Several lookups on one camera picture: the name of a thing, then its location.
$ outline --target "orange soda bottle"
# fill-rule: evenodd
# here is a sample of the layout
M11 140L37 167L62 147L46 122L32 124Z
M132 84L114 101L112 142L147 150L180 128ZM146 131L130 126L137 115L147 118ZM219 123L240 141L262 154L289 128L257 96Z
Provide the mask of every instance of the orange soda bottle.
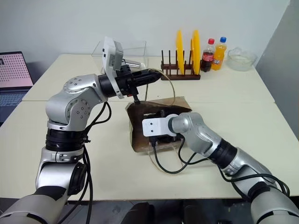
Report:
M212 69L219 70L221 68L223 59L224 59L224 52L226 50L226 37L220 38L220 43L216 45L216 51L214 53L214 60L212 62Z

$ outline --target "bottle label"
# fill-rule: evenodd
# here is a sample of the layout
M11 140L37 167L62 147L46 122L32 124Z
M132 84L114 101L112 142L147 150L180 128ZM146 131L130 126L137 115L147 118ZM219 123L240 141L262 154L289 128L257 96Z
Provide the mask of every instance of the bottle label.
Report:
M211 62L213 61L213 54L203 54L202 55L202 60L206 61L206 62Z
M220 63L221 63L220 60L217 60L217 59L214 59L214 60L213 60L213 64L220 64Z

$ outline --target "yellow plate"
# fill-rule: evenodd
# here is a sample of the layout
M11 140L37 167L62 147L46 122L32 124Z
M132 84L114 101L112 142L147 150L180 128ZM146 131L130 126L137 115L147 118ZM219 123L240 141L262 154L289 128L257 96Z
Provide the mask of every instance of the yellow plate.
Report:
M182 38L182 31L179 30L177 33L177 54L178 54L178 68L181 74L184 75L184 55L183 55L183 38Z
M200 69L200 41L198 30L194 30L191 40L191 59L193 60L193 70L196 75L199 74Z

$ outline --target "blue bottle cap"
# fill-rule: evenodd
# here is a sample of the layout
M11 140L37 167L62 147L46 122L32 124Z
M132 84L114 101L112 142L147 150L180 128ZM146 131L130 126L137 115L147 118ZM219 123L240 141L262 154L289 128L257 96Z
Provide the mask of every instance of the blue bottle cap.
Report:
M221 42L221 43L225 43L225 42L226 42L226 37L223 37L223 36L222 36L222 37L220 38L220 42Z

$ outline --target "clear bowl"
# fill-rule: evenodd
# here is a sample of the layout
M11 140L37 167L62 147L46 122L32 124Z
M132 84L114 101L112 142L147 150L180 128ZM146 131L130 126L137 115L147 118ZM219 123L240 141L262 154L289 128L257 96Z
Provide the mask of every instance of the clear bowl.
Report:
M256 61L257 56L249 51L235 48L228 51L227 65L237 71L248 71Z

